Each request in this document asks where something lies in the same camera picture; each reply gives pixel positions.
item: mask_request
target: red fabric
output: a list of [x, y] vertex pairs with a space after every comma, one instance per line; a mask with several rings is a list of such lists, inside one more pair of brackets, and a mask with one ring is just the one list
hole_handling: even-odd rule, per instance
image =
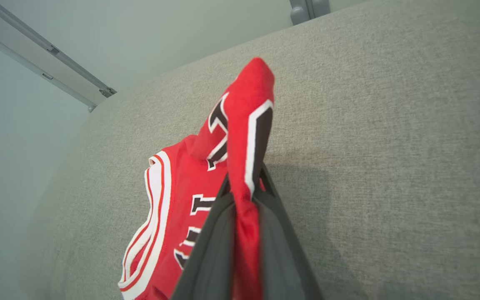
[[[137, 299], [172, 296], [183, 262], [192, 251], [195, 230], [203, 227], [227, 173], [237, 209], [233, 296], [236, 300], [262, 298], [259, 216], [251, 198], [260, 185], [260, 168], [272, 125], [273, 85], [274, 76], [268, 66], [260, 58], [253, 59], [219, 99], [198, 135], [164, 148], [171, 165], [171, 197], [165, 200], [169, 201], [169, 210], [164, 241], [158, 258], [154, 258], [156, 265], [149, 283]], [[150, 199], [152, 205], [156, 205], [154, 200]], [[142, 258], [143, 250], [132, 260], [130, 275]]]

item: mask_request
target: basketball jersey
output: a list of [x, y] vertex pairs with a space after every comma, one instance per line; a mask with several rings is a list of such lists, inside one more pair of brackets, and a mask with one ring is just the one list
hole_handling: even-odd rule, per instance
[[229, 175], [236, 204], [233, 293], [261, 299], [258, 211], [251, 201], [272, 126], [274, 76], [253, 59], [228, 87], [198, 135], [149, 159], [150, 210], [131, 239], [118, 283], [124, 299], [172, 296], [198, 234]]

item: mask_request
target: clothing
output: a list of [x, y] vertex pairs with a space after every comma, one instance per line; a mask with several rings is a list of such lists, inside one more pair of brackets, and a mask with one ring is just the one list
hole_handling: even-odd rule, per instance
[[150, 211], [125, 252], [118, 283], [124, 299], [171, 297], [227, 173], [237, 210], [234, 298], [261, 299], [259, 218], [251, 197], [272, 126], [273, 85], [268, 66], [253, 59], [198, 135], [149, 159], [145, 185]]

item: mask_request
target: gray fabric surface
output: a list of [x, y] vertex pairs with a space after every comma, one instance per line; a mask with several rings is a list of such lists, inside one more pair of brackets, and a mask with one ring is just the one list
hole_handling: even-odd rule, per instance
[[147, 159], [196, 133], [255, 55], [276, 77], [265, 163], [325, 296], [480, 299], [475, 0], [372, 0], [110, 97], [36, 210], [23, 290], [121, 298], [122, 255], [149, 209]]

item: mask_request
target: metal bracket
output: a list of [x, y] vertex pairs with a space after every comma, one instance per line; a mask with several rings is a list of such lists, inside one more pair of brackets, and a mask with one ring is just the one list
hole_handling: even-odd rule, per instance
[[110, 97], [117, 92], [114, 91], [114, 89], [108, 87], [106, 91], [105, 90], [99, 90], [99, 93], [101, 93], [101, 95], [104, 95], [105, 97]]

